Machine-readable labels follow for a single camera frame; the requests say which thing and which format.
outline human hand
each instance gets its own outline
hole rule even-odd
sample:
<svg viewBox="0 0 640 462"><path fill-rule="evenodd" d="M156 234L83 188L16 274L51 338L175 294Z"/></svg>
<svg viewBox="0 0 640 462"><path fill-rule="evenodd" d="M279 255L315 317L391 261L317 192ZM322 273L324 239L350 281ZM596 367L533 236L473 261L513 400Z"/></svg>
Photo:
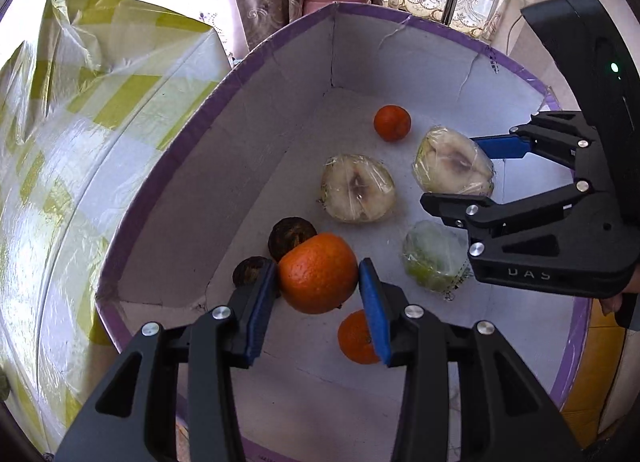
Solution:
<svg viewBox="0 0 640 462"><path fill-rule="evenodd" d="M623 289L622 293L640 293L640 265L636 265L636 270L634 270L631 280ZM612 296L612 298L600 300L600 306L604 315L620 310L620 306L622 306L622 293Z"/></svg>

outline dark brown round object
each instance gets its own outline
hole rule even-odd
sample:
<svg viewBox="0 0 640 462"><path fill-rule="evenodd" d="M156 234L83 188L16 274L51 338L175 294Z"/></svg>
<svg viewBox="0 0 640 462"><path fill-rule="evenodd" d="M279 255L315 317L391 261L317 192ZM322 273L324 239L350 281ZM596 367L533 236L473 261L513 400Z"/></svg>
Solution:
<svg viewBox="0 0 640 462"><path fill-rule="evenodd" d="M286 217L278 222L269 235L269 253L279 262L293 248L318 234L308 220L300 217Z"/></svg>
<svg viewBox="0 0 640 462"><path fill-rule="evenodd" d="M264 264L268 261L269 259L265 257L249 257L240 262L231 275L236 289L254 283L255 280L258 279L260 269L263 268Z"/></svg>

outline plastic wrap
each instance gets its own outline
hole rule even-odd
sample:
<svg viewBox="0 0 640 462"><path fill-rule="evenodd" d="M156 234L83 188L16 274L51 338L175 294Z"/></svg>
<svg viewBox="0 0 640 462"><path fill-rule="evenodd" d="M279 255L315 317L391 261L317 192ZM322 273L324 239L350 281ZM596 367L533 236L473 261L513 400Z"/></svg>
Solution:
<svg viewBox="0 0 640 462"><path fill-rule="evenodd" d="M452 298L451 291L471 276L466 247L466 233L422 220L402 243L404 270L418 285Z"/></svg>
<svg viewBox="0 0 640 462"><path fill-rule="evenodd" d="M329 215L343 222L374 222L396 201L396 187L381 163L365 155L336 155L327 160L320 200Z"/></svg>
<svg viewBox="0 0 640 462"><path fill-rule="evenodd" d="M46 0L0 70L0 366L40 451L117 354L95 298L122 219L229 70L212 27L137 0Z"/></svg>
<svg viewBox="0 0 640 462"><path fill-rule="evenodd" d="M486 195L494 192L494 165L471 139L441 126L422 139L414 176L425 192Z"/></svg>

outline tangerine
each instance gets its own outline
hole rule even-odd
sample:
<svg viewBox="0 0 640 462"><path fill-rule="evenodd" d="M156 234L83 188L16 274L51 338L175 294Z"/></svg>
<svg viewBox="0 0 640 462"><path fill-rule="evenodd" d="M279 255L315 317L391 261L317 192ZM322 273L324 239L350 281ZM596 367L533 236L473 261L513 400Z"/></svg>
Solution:
<svg viewBox="0 0 640 462"><path fill-rule="evenodd" d="M398 105L385 105L376 112L373 128L385 141L399 141L411 130L411 116Z"/></svg>
<svg viewBox="0 0 640 462"><path fill-rule="evenodd" d="M323 314L343 304L358 283L356 255L342 238L320 233L278 263L280 290L294 309Z"/></svg>
<svg viewBox="0 0 640 462"><path fill-rule="evenodd" d="M342 353L355 363L372 365L380 361L373 348L364 310L348 315L340 323L338 345L340 345Z"/></svg>

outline purple tape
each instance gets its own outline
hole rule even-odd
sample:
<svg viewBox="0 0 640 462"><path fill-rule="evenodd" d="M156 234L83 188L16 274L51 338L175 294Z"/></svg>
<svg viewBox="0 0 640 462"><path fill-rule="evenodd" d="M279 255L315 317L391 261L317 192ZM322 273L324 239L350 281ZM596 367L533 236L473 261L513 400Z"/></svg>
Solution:
<svg viewBox="0 0 640 462"><path fill-rule="evenodd" d="M529 83L535 90L545 96L545 102L551 110L560 110L558 101L553 93L527 69L514 62L511 58L491 48L487 44L463 35L454 29L436 22L424 20L409 14L375 6L371 4L356 4L340 2L330 4L315 13L309 14L294 23L280 29L270 38L256 47L225 79L216 87L205 100L193 117L185 124L166 152L159 159L148 178L145 179L134 198L129 210L124 216L117 234L117 246L113 243L102 269L96 307L102 322L118 350L122 351L132 338L120 312L109 301L110 296L106 287L115 287L120 279L127 259L133 249L136 239L151 210L165 187L174 176L180 165L187 158L191 150L209 129L215 118L223 111L233 96L246 84L254 73L273 55L273 52L289 43L292 39L305 33L322 20L336 13L367 16L381 20L388 20L409 27L447 38L473 51L479 52L495 61L498 65L513 72L516 76ZM551 391L551 398L561 406L571 388L578 363L582 353L586 329L588 325L590 300L576 298L574 312L570 325L569 338L564 350L556 382ZM178 419L185 423L187 417L187 402L182 396L177 401ZM247 439L242 439L246 456L249 460L266 462L296 462L295 460L263 448Z"/></svg>

